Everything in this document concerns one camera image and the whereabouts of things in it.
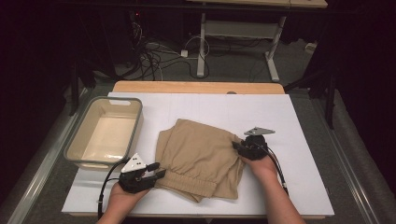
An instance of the gray floor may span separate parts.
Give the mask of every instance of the gray floor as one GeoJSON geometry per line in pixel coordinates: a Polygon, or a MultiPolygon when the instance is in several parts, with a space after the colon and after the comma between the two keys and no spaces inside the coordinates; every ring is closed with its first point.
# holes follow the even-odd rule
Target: gray floor
{"type": "MultiPolygon", "coordinates": [[[[304,52],[305,44],[303,41],[299,41],[288,46],[282,44],[278,46],[275,61],[282,85],[291,83],[303,75],[311,57],[310,54],[304,52]]],[[[177,63],[163,69],[161,73],[156,73],[156,79],[271,82],[262,57],[263,50],[269,47],[270,43],[263,41],[259,47],[232,50],[222,57],[209,54],[206,58],[209,77],[203,80],[192,78],[189,75],[188,66],[184,63],[177,63]]],[[[216,51],[216,47],[211,48],[211,52],[222,53],[216,51]]],[[[162,60],[164,61],[167,57],[172,58],[172,55],[163,55],[162,60]]],[[[191,64],[191,71],[195,72],[196,61],[188,60],[188,62],[191,64]]],[[[113,83],[104,82],[102,79],[98,79],[98,82],[95,89],[82,94],[81,100],[90,99],[96,95],[106,95],[111,91],[113,83]]],[[[334,101],[334,130],[329,130],[323,121],[321,100],[309,99],[306,90],[294,90],[290,93],[290,97],[324,185],[329,191],[335,212],[334,217],[307,220],[307,222],[396,223],[393,195],[368,156],[364,144],[345,111],[341,96],[336,94],[334,101]]],[[[62,144],[60,136],[67,135],[65,131],[67,125],[75,119],[68,116],[69,109],[70,104],[67,104],[64,112],[49,132],[42,148],[37,151],[18,185],[2,205],[0,223],[7,223],[10,218],[11,223],[94,223],[96,221],[96,217],[71,217],[61,212],[77,167],[67,162],[62,153],[59,156],[52,154],[51,157],[50,155],[56,148],[59,151],[59,146],[62,144]],[[56,162],[53,166],[43,167],[46,160],[56,162]],[[36,174],[38,169],[45,170],[49,176],[40,179],[40,176],[37,177],[36,174]],[[37,182],[42,184],[42,188],[38,188],[41,192],[36,194],[33,201],[26,199],[23,195],[25,193],[29,195],[26,189],[32,183],[36,184],[37,182]],[[29,200],[33,205],[25,214],[15,210],[15,208],[26,207],[29,200]]],[[[248,223],[246,220],[240,220],[240,222],[248,223]]]]}

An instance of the beige cloth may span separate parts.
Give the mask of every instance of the beige cloth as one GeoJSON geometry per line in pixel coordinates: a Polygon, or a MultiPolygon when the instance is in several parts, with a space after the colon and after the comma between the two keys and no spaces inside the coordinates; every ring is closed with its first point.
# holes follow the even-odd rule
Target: beige cloth
{"type": "Polygon", "coordinates": [[[237,199],[244,163],[233,133],[187,119],[160,132],[155,161],[166,174],[156,188],[170,189],[195,202],[203,198],[237,199]]]}

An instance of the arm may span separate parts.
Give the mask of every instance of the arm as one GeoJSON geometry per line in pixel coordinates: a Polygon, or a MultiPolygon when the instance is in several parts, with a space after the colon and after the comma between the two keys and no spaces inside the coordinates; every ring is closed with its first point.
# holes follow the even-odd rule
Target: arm
{"type": "Polygon", "coordinates": [[[97,223],[121,223],[132,209],[134,209],[137,202],[139,202],[139,200],[148,192],[149,190],[147,189],[136,194],[127,193],[123,191],[119,183],[115,183],[111,189],[107,209],[97,223]]]}
{"type": "Polygon", "coordinates": [[[305,223],[280,185],[276,167],[271,159],[268,156],[259,161],[251,161],[243,157],[241,159],[250,166],[253,174],[262,184],[269,223],[305,223]]]}

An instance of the white table surface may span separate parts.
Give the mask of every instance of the white table surface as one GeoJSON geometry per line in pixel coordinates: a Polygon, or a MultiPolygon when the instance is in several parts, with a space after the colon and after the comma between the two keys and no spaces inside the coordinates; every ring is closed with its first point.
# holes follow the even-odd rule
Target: white table surface
{"type": "MultiPolygon", "coordinates": [[[[280,162],[290,198],[305,217],[333,216],[334,211],[318,167],[306,143],[287,94],[198,94],[111,92],[109,96],[134,97],[143,103],[143,127],[136,152],[146,164],[154,162],[158,134],[177,119],[191,119],[237,134],[254,127],[275,130],[265,135],[280,162]]],[[[78,170],[63,212],[95,215],[106,172],[78,170]]],[[[104,208],[114,182],[105,190],[104,208]]],[[[200,203],[165,189],[152,189],[132,211],[146,217],[256,217],[266,214],[261,186],[246,166],[238,186],[238,199],[203,199],[200,203]]]]}

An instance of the tan fabric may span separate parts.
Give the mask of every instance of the tan fabric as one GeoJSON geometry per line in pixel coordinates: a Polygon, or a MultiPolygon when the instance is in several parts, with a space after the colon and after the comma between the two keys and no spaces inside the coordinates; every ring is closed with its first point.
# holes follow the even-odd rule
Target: tan fabric
{"type": "Polygon", "coordinates": [[[233,133],[187,119],[160,132],[155,161],[166,170],[156,187],[170,189],[195,202],[203,198],[237,199],[244,163],[233,133]]]}

